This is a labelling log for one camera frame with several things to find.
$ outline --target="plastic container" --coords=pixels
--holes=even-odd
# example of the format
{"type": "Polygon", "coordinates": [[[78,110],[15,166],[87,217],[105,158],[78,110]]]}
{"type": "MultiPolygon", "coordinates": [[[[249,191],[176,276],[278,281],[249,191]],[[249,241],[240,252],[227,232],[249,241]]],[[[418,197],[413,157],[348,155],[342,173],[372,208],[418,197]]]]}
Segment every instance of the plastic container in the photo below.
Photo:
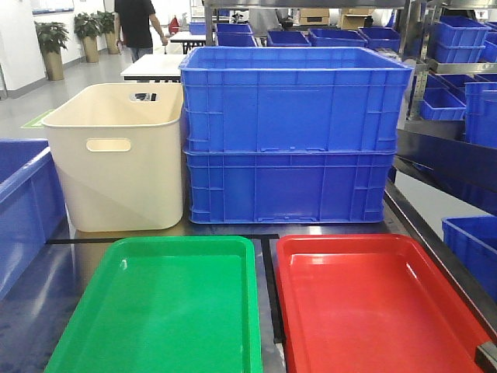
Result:
{"type": "Polygon", "coordinates": [[[394,152],[186,155],[190,220],[209,224],[381,221],[394,158],[394,152]]]}
{"type": "Polygon", "coordinates": [[[247,33],[217,33],[217,45],[225,47],[257,47],[257,42],[247,33]]]}
{"type": "Polygon", "coordinates": [[[45,373],[262,373],[254,262],[236,236],[114,243],[45,373]]]}
{"type": "Polygon", "coordinates": [[[311,43],[301,31],[268,31],[268,47],[310,47],[311,43]]]}
{"type": "Polygon", "coordinates": [[[48,142],[0,139],[0,299],[65,215],[48,142]]]}
{"type": "Polygon", "coordinates": [[[395,150],[412,68],[364,49],[195,48],[189,150],[395,150]]]}
{"type": "Polygon", "coordinates": [[[475,83],[477,80],[469,75],[438,75],[446,85],[449,86],[449,91],[459,99],[462,103],[466,103],[466,92],[464,86],[466,83],[475,83]]]}
{"type": "Polygon", "coordinates": [[[481,59],[497,62],[497,32],[488,33],[484,45],[485,49],[481,53],[481,59]]]}
{"type": "Polygon", "coordinates": [[[443,241],[497,302],[497,218],[442,220],[443,241]]]}
{"type": "Polygon", "coordinates": [[[216,33],[253,34],[252,28],[248,23],[216,23],[216,33]]]}
{"type": "Polygon", "coordinates": [[[313,47],[365,47],[366,40],[357,31],[334,29],[309,29],[313,47]]]}
{"type": "Polygon", "coordinates": [[[389,48],[398,52],[401,46],[400,34],[390,27],[360,27],[359,32],[364,35],[370,49],[389,48]]]}
{"type": "Polygon", "coordinates": [[[466,141],[497,148],[497,82],[466,85],[466,141]]]}
{"type": "Polygon", "coordinates": [[[425,91],[419,114],[426,120],[462,120],[466,106],[446,89],[425,91]]]}
{"type": "Polygon", "coordinates": [[[287,236],[276,252],[289,373],[481,372],[491,337],[415,240],[287,236]]]}
{"type": "Polygon", "coordinates": [[[179,83],[99,84],[43,119],[77,229],[163,229],[180,220],[181,106],[179,83]],[[156,100],[135,100],[138,93],[156,100]]]}
{"type": "Polygon", "coordinates": [[[483,47],[446,47],[440,43],[435,43],[430,54],[435,60],[443,64],[470,64],[478,62],[483,47]]]}
{"type": "Polygon", "coordinates": [[[463,16],[441,16],[434,39],[446,47],[481,47],[490,27],[463,16]]]}
{"type": "Polygon", "coordinates": [[[189,25],[189,33],[192,35],[205,35],[204,22],[192,22],[189,25]]]}

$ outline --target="crate rim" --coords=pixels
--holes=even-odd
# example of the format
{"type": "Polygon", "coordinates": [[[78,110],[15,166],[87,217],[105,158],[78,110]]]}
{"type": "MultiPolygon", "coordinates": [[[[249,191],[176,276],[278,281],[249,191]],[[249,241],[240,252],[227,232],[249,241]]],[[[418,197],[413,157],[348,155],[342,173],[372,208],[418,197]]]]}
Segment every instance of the crate rim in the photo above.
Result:
{"type": "Polygon", "coordinates": [[[489,251],[491,251],[492,253],[494,253],[495,255],[497,255],[497,249],[494,249],[493,247],[491,247],[489,244],[481,241],[478,237],[476,237],[475,235],[472,235],[471,233],[469,233],[468,231],[465,231],[464,229],[462,229],[461,227],[458,227],[457,225],[455,225],[452,221],[453,220],[462,220],[462,219],[468,219],[468,218],[485,218],[485,219],[489,219],[489,218],[494,218],[493,215],[478,215],[478,216],[454,216],[454,217],[447,217],[447,218],[443,218],[442,219],[442,223],[445,224],[445,225],[448,225],[450,226],[452,229],[455,229],[456,231],[458,231],[459,233],[462,233],[463,235],[466,235],[469,239],[472,239],[474,240],[475,242],[477,242],[479,245],[482,245],[484,246],[486,249],[488,249],[489,251]]]}

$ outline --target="person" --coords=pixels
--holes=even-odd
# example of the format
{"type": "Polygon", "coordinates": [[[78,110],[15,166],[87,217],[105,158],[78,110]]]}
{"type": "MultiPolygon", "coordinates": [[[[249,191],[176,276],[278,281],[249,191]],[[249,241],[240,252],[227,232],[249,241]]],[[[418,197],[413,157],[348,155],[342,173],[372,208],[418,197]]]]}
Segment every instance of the person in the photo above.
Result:
{"type": "Polygon", "coordinates": [[[115,0],[114,12],[117,44],[118,46],[123,44],[120,38],[122,28],[133,63],[154,51],[149,21],[161,37],[162,45],[167,45],[168,38],[162,32],[161,23],[155,15],[151,0],[115,0]]]}

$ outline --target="table surface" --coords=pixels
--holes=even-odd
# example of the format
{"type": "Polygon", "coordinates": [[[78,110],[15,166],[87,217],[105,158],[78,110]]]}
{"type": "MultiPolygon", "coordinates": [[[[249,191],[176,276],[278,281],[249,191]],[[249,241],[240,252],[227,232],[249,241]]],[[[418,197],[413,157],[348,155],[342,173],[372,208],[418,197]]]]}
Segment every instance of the table surface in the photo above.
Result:
{"type": "Polygon", "coordinates": [[[189,31],[179,31],[169,38],[171,43],[184,43],[187,41],[205,41],[205,35],[192,35],[189,31]]]}
{"type": "Polygon", "coordinates": [[[121,72],[123,78],[144,76],[180,76],[179,64],[184,54],[146,54],[121,72]]]}

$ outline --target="small blue bin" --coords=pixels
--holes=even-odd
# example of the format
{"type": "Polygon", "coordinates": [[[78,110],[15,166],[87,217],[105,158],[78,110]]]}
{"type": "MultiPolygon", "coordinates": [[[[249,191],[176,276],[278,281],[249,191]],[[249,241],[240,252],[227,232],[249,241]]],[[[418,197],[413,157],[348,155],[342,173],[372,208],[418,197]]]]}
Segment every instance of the small blue bin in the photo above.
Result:
{"type": "Polygon", "coordinates": [[[313,47],[366,46],[366,40],[352,30],[309,29],[308,37],[313,47]]]}
{"type": "Polygon", "coordinates": [[[446,89],[429,89],[419,105],[426,120],[462,120],[466,106],[446,89]]]}
{"type": "Polygon", "coordinates": [[[45,140],[0,140],[0,299],[66,216],[45,140]]]}
{"type": "Polygon", "coordinates": [[[246,33],[217,33],[216,38],[223,47],[257,47],[254,36],[246,33]]]}
{"type": "Polygon", "coordinates": [[[497,217],[442,220],[443,241],[497,302],[497,217]]]}
{"type": "Polygon", "coordinates": [[[186,151],[190,220],[204,224],[376,222],[394,152],[186,151]]]}
{"type": "Polygon", "coordinates": [[[396,149],[412,68],[365,48],[195,48],[179,66],[189,149],[396,149]]]}
{"type": "Polygon", "coordinates": [[[216,23],[216,33],[253,34],[252,28],[248,23],[216,23]]]}
{"type": "Polygon", "coordinates": [[[390,27],[360,27],[359,32],[364,35],[370,49],[389,48],[398,52],[401,46],[400,34],[390,27]]]}
{"type": "Polygon", "coordinates": [[[481,59],[487,62],[497,62],[497,32],[488,33],[484,45],[481,59]]]}
{"type": "Polygon", "coordinates": [[[431,46],[430,54],[435,60],[444,64],[469,64],[478,62],[483,47],[446,47],[443,44],[435,43],[431,46]]]}
{"type": "Polygon", "coordinates": [[[193,22],[189,25],[189,33],[192,35],[205,35],[205,23],[193,22]]]}
{"type": "Polygon", "coordinates": [[[311,43],[301,31],[268,31],[268,47],[310,47],[311,43]]]}
{"type": "Polygon", "coordinates": [[[466,85],[466,141],[497,148],[497,82],[466,85]]]}
{"type": "Polygon", "coordinates": [[[446,47],[482,47],[491,28],[463,16],[442,16],[433,38],[446,47]]]}
{"type": "Polygon", "coordinates": [[[438,75],[440,79],[449,87],[450,93],[456,96],[462,103],[466,103],[466,92],[464,87],[466,83],[475,83],[477,80],[469,75],[438,75]]]}

